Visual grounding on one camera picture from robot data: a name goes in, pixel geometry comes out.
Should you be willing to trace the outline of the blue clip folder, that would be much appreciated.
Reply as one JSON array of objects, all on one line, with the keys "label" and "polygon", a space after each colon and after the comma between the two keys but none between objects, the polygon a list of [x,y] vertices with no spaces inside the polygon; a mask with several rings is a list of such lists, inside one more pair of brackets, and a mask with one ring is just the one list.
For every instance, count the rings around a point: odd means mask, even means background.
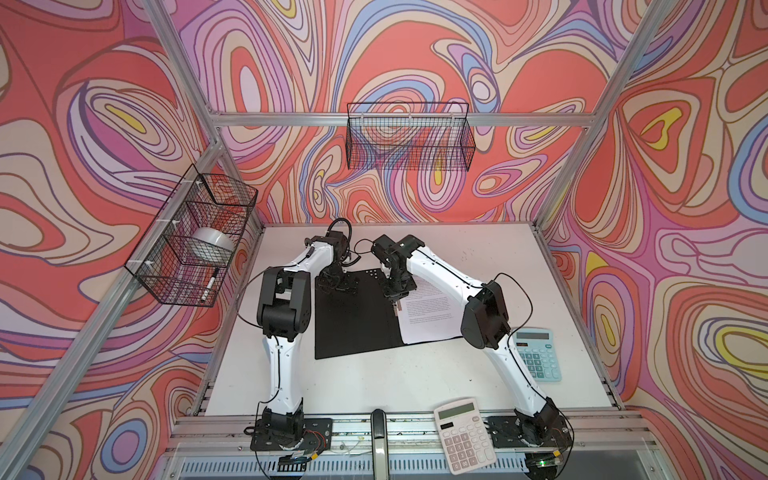
[{"label": "blue clip folder", "polygon": [[316,293],[314,358],[330,359],[408,346],[403,343],[395,303],[387,299],[379,269],[351,272],[355,293]]}]

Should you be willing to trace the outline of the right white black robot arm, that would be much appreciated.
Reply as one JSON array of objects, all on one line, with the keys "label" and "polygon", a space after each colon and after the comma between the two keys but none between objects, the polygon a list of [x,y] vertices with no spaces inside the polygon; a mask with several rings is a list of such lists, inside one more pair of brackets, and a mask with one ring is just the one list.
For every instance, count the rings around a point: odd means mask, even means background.
[{"label": "right white black robot arm", "polygon": [[414,278],[419,277],[459,303],[461,336],[489,357],[510,390],[520,440],[528,446],[543,445],[564,416],[512,343],[514,330],[502,286],[494,279],[482,282],[464,274],[413,235],[399,241],[382,235],[373,241],[371,253],[386,271],[382,289],[391,300],[415,291]]}]

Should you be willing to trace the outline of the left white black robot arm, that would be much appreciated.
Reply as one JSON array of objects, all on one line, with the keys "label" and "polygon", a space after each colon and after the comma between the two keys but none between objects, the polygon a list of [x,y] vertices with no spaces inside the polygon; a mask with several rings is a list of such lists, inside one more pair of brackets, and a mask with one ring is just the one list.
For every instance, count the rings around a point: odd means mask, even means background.
[{"label": "left white black robot arm", "polygon": [[295,441],[304,435],[298,357],[302,335],[312,318],[314,281],[319,279],[332,290],[351,288],[345,272],[349,257],[349,236],[328,229],[306,239],[304,250],[288,264],[271,266],[262,275],[257,325],[264,335],[270,391],[261,422],[270,433]]}]

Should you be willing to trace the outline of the black white marker pen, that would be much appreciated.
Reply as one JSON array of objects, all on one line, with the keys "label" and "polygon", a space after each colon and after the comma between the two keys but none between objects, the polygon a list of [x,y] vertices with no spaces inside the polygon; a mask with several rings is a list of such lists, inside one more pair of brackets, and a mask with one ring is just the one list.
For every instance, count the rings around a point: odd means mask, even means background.
[{"label": "black white marker pen", "polygon": [[202,295],[200,297],[201,304],[205,304],[207,302],[207,299],[210,296],[213,290],[213,286],[217,280],[218,274],[219,274],[219,268],[215,268],[213,271],[213,275],[210,277],[205,288],[203,289]]}]

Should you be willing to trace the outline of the teal calculator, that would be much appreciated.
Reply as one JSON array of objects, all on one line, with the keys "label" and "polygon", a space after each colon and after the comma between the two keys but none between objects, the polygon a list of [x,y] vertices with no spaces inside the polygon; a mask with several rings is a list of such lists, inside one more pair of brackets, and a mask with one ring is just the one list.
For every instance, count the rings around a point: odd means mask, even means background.
[{"label": "teal calculator", "polygon": [[513,335],[512,342],[537,382],[557,383],[562,380],[551,330],[522,328]]}]

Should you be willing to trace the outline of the white desktop calculator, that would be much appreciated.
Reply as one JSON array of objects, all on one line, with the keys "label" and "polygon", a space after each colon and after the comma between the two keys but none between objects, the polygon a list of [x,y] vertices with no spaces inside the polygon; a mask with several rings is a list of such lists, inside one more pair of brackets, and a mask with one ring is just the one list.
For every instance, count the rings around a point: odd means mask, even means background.
[{"label": "white desktop calculator", "polygon": [[452,475],[469,473],[497,461],[490,435],[474,398],[437,407],[436,432]]}]

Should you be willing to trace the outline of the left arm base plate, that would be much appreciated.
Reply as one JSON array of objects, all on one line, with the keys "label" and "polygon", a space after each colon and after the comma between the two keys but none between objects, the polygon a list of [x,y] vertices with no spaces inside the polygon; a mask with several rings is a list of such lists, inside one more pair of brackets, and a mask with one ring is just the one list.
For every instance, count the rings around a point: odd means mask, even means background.
[{"label": "left arm base plate", "polygon": [[310,417],[295,431],[285,432],[258,420],[255,426],[245,427],[243,433],[250,438],[254,452],[322,453],[332,445],[333,419]]}]

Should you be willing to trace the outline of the black centre post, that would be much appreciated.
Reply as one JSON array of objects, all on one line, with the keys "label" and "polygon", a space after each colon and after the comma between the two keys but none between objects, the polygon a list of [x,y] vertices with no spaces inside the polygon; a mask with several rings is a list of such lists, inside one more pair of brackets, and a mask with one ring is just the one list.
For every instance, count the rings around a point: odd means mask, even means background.
[{"label": "black centre post", "polygon": [[372,468],[375,480],[389,480],[389,445],[386,413],[375,409],[371,413]]}]

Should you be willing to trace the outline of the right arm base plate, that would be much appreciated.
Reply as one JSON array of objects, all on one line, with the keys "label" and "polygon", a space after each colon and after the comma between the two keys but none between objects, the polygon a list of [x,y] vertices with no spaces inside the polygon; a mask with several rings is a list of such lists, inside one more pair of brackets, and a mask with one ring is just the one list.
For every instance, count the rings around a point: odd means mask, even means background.
[{"label": "right arm base plate", "polygon": [[547,422],[515,415],[489,416],[485,423],[495,448],[564,451],[574,442],[573,430],[562,414]]}]

